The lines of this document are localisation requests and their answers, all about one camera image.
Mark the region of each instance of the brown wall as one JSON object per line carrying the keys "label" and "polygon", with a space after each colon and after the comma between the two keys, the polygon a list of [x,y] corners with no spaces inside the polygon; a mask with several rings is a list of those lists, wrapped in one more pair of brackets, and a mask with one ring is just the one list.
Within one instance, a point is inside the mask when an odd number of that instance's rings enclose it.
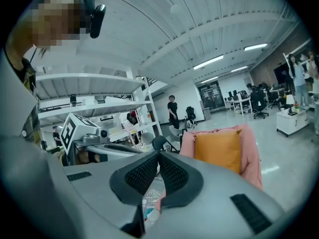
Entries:
{"label": "brown wall", "polygon": [[299,24],[272,54],[270,54],[264,61],[250,71],[254,85],[258,85],[262,82],[265,82],[268,85],[276,83],[277,78],[274,73],[274,69],[279,67],[279,63],[286,62],[283,53],[288,55],[289,52],[298,48],[309,38],[310,35],[308,34],[308,31],[305,29],[304,25]]}

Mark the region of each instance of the ceiling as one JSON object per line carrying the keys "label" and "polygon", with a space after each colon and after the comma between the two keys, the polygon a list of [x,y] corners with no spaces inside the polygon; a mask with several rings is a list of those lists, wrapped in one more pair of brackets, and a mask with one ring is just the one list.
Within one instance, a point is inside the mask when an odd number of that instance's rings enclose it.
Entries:
{"label": "ceiling", "polygon": [[[134,68],[168,84],[198,83],[242,66],[251,70],[299,21],[285,0],[96,0],[101,3],[107,9],[100,36],[42,59],[35,55],[39,75],[44,67],[125,77]],[[264,42],[265,49],[243,50]],[[221,54],[222,60],[193,69]]]}

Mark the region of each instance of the white cabinet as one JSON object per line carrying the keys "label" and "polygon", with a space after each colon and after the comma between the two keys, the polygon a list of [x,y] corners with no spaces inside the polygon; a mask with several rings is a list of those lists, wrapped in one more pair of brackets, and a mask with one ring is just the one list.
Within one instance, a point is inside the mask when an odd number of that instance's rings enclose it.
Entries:
{"label": "white cabinet", "polygon": [[309,124],[309,118],[306,110],[302,110],[296,115],[290,116],[288,109],[277,114],[277,131],[288,135],[302,129]]}

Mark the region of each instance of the orange cushion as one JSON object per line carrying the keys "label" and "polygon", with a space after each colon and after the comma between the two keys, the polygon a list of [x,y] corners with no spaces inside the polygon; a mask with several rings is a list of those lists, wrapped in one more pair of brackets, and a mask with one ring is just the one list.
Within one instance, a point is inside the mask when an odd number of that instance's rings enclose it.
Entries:
{"label": "orange cushion", "polygon": [[241,130],[221,130],[216,133],[198,134],[195,140],[195,158],[209,164],[240,172]]}

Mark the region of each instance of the pink chair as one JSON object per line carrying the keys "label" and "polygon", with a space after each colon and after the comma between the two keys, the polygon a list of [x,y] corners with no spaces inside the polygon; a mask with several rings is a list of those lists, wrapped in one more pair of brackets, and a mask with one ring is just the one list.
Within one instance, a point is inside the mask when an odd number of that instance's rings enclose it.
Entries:
{"label": "pink chair", "polygon": [[[194,158],[195,156],[195,136],[199,133],[216,133],[221,130],[241,130],[239,133],[241,141],[241,164],[240,164],[240,175],[255,185],[257,188],[263,190],[260,157],[256,140],[253,131],[248,124],[237,125],[230,128],[214,129],[211,131],[192,131],[186,132],[183,135],[182,146],[180,155]],[[156,202],[155,208],[160,210],[160,200],[166,196],[164,192],[161,198]]]}

